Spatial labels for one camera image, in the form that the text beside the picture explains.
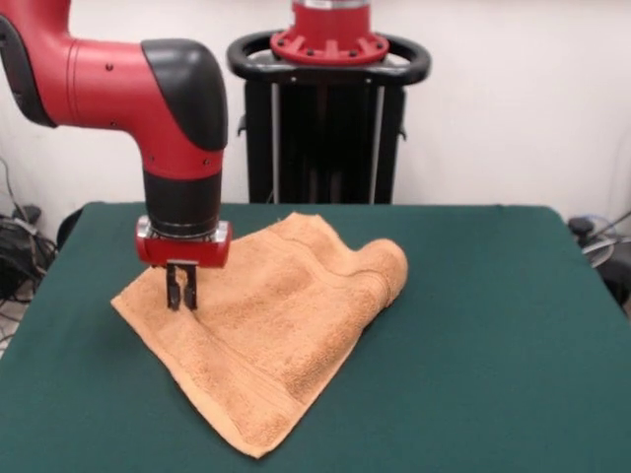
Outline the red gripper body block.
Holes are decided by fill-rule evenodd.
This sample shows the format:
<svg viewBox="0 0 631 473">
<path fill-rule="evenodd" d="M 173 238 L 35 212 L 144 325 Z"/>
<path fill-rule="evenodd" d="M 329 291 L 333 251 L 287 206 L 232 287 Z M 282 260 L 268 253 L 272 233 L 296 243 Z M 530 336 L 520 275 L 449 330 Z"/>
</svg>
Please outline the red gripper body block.
<svg viewBox="0 0 631 473">
<path fill-rule="evenodd" d="M 201 238 L 174 238 L 158 234 L 148 216 L 136 224 L 135 246 L 139 259 L 154 266 L 168 264 L 194 265 L 201 268 L 223 268 L 233 236 L 232 225 L 220 221 L 216 230 Z"/>
</svg>

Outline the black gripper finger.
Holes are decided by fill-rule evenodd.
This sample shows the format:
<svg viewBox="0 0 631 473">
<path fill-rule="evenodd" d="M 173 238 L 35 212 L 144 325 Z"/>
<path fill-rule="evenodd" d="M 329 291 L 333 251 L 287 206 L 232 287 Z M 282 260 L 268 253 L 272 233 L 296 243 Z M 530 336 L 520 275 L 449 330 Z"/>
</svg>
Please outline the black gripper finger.
<svg viewBox="0 0 631 473">
<path fill-rule="evenodd" d="M 184 303 L 189 310 L 197 310 L 197 271 L 195 265 L 187 265 L 183 268 L 186 275 L 186 283 L 183 290 Z"/>
<path fill-rule="evenodd" d="M 178 310 L 180 305 L 180 286 L 176 276 L 176 266 L 166 266 L 167 304 L 170 310 Z"/>
</svg>

